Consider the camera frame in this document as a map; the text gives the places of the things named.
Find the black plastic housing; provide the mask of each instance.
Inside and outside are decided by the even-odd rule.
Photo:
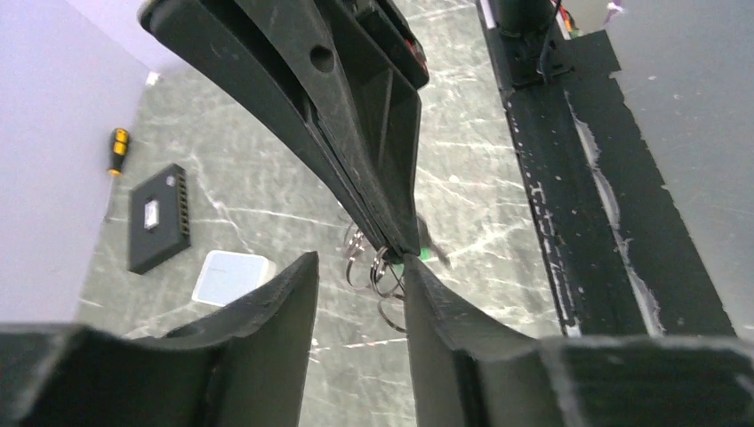
[[[156,0],[140,23],[280,138],[372,246],[395,262],[419,253],[416,91],[429,74],[392,2]]]
[[[3,427],[295,427],[317,310],[317,253],[162,338],[0,325]]]
[[[154,226],[147,204],[156,206]],[[128,270],[144,274],[190,246],[186,171],[172,164],[131,192]]]
[[[754,425],[749,343],[646,335],[537,341],[407,258],[405,321],[420,427]]]

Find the green component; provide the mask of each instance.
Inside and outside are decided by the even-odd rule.
[[[430,251],[428,247],[423,247],[421,249],[421,253],[419,254],[419,259],[422,261],[427,261],[431,257],[432,251]]]
[[[431,257],[432,251],[428,247],[423,247],[421,249],[421,253],[419,253],[419,259],[422,261],[427,261]],[[393,264],[393,270],[395,270],[396,274],[400,276],[401,274],[403,274],[403,264]]]

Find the black plastic bracket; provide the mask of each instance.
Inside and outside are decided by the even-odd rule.
[[[560,62],[556,53],[571,65],[538,85],[510,65],[517,63],[511,38],[485,24],[563,332],[734,335],[623,103],[607,34],[565,41],[552,33],[550,66]],[[531,73],[531,59],[527,67]]]
[[[254,114],[386,259],[418,254],[421,45],[390,0],[156,0],[142,27]]]
[[[545,32],[519,37],[505,36],[501,31],[500,38],[505,52],[502,55],[505,72],[510,79],[509,85],[514,90],[544,84],[543,75],[538,69],[543,47],[549,50],[544,72],[550,77],[556,77],[571,71],[564,55],[560,53],[564,40],[557,25]]]

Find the screw hole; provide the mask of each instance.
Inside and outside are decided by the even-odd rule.
[[[333,51],[324,46],[314,46],[309,53],[311,65],[323,73],[329,73],[335,68]]]

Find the yellow screwdriver handle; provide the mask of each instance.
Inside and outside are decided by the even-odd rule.
[[[123,163],[125,156],[128,154],[128,143],[131,135],[125,129],[116,128],[111,139],[112,152],[110,153],[110,172],[113,176],[118,176],[123,172]]]

